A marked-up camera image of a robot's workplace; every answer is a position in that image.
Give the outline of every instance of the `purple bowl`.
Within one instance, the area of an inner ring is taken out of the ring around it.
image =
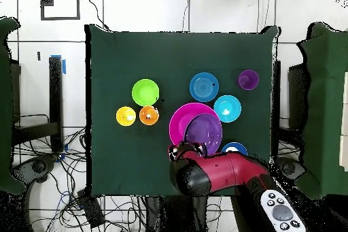
[[[222,141],[220,119],[211,114],[198,115],[186,127],[184,139],[189,142],[204,143],[207,154],[214,154]]]
[[[258,85],[258,74],[254,70],[245,70],[239,75],[238,83],[244,90],[253,90]]]

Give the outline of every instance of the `blue bowl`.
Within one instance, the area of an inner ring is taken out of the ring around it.
[[[241,115],[241,102],[231,95],[224,95],[214,103],[214,111],[221,122],[229,123],[235,121]]]
[[[239,151],[241,154],[247,155],[247,148],[238,142],[230,142],[226,144],[221,150],[221,152],[228,151]]]
[[[190,82],[190,93],[198,102],[209,102],[219,92],[219,82],[207,72],[196,74]]]

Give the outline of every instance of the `bowl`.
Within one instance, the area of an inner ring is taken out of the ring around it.
[[[122,126],[131,126],[136,117],[137,115],[131,107],[124,106],[116,112],[116,120]]]
[[[218,151],[221,140],[221,122],[211,114],[201,114],[193,118],[185,130],[185,141],[204,144],[208,155]]]
[[[253,90],[258,85],[258,74],[254,70],[245,70],[239,75],[238,84],[244,90]]]
[[[235,121],[241,115],[241,110],[241,102],[232,95],[221,96],[214,103],[214,111],[219,116],[221,122],[229,123]]]
[[[159,117],[158,110],[153,106],[144,106],[139,113],[140,121],[147,126],[155,124]]]
[[[228,151],[239,151],[241,154],[247,155],[247,148],[238,142],[230,142],[226,144],[221,150],[221,152]]]
[[[134,84],[132,98],[140,106],[151,106],[160,97],[160,89],[157,84],[150,79],[141,79]]]

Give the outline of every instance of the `table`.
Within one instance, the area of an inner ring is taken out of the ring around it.
[[[169,180],[169,121],[181,105],[195,102],[189,83],[202,71],[219,81],[215,99],[234,95],[242,105],[236,121],[222,123],[219,151],[228,142],[241,142],[249,155],[269,160],[272,47],[277,27],[269,27],[263,34],[113,33],[91,24],[89,32],[92,107],[87,116],[92,116],[93,195],[177,195]],[[259,74],[260,83],[253,91],[237,85],[245,69]],[[160,89],[154,104],[160,118],[153,126],[140,122],[141,106],[131,97],[134,83],[142,78],[152,79]],[[214,101],[207,105],[212,107]],[[116,122],[116,111],[122,106],[137,113],[129,127]],[[216,195],[234,192],[229,188]]]

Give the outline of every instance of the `orange bowl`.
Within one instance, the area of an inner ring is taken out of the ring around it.
[[[151,126],[155,124],[160,117],[158,110],[152,106],[144,106],[141,108],[139,113],[140,121],[147,125]]]

